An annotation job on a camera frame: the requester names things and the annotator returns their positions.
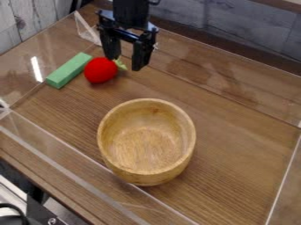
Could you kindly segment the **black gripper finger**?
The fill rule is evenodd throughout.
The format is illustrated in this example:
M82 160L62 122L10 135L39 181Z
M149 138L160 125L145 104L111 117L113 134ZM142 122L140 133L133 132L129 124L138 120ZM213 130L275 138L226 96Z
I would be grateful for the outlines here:
M105 55L110 60L115 60L122 54L121 29L99 25L99 33Z
M133 36L131 69L134 71L149 65L156 43L157 33L145 32L141 36Z

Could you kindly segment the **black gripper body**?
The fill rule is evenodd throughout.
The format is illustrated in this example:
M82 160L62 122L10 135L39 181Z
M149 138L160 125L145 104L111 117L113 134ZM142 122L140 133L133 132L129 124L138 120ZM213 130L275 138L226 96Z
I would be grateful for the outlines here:
M130 37L130 29L156 35L158 27L150 22L152 6L161 0L111 0L111 9L101 9L98 30L105 37Z

